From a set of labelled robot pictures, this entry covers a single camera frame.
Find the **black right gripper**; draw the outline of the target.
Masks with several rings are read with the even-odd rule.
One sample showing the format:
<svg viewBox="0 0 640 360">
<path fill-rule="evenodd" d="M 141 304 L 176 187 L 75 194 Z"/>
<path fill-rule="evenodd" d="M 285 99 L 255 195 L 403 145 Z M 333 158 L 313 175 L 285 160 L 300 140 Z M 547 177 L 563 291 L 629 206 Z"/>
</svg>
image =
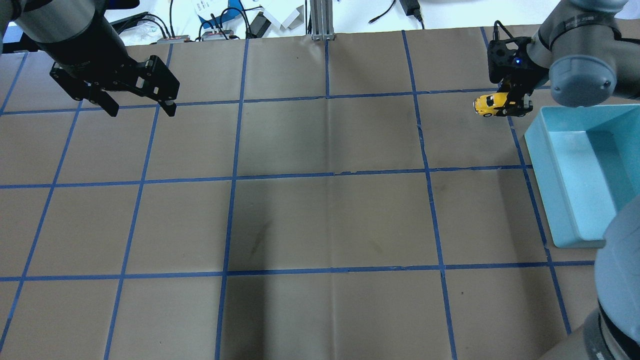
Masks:
<svg viewBox="0 0 640 360">
<path fill-rule="evenodd" d="M 536 89 L 544 86 L 549 81 L 549 69 L 533 67 L 528 69 L 514 69 L 502 80 L 502 85 L 508 88 L 507 100 L 503 107 L 506 117 L 524 117 L 533 111 L 533 101 L 530 96 Z"/>
</svg>

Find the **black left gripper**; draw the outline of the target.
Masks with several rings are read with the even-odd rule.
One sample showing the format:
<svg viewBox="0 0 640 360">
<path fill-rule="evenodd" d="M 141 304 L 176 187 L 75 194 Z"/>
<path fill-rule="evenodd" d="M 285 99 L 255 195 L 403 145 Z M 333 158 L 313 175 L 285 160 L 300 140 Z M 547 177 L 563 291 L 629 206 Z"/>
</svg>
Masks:
<svg viewBox="0 0 640 360">
<path fill-rule="evenodd" d="M 54 63 L 49 75 L 73 100 L 93 100 L 111 117 L 118 115 L 120 107 L 108 92 L 130 92 L 158 101 L 167 116 L 176 116 L 180 82 L 158 55 L 144 61 L 127 57 L 111 64 L 105 60 L 75 66 Z"/>
</svg>

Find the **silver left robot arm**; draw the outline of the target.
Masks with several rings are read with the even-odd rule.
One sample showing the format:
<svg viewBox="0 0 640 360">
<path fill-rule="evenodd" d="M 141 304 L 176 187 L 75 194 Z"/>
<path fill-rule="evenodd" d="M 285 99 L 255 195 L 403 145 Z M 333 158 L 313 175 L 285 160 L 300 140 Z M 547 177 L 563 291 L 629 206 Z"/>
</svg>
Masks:
<svg viewBox="0 0 640 360">
<path fill-rule="evenodd" d="M 130 92 L 176 114 L 180 82 L 167 64 L 151 55 L 132 58 L 105 18 L 105 0 L 3 0 L 1 32 L 16 23 L 53 59 L 50 77 L 76 101 L 89 101 L 115 117 L 112 92 Z"/>
</svg>

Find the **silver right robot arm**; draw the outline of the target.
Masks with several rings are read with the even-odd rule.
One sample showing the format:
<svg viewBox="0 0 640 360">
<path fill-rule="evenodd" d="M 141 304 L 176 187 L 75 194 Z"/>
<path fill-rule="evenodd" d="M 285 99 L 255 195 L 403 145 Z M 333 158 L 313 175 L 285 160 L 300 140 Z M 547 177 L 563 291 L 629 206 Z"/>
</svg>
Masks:
<svg viewBox="0 0 640 360">
<path fill-rule="evenodd" d="M 639 41 L 615 14 L 624 0 L 562 0 L 535 35 L 494 38 L 489 79 L 507 92 L 507 115 L 530 109 L 550 84 L 525 139 L 551 236 L 558 248 L 597 248 L 598 305 L 544 360 L 639 358 Z"/>
</svg>

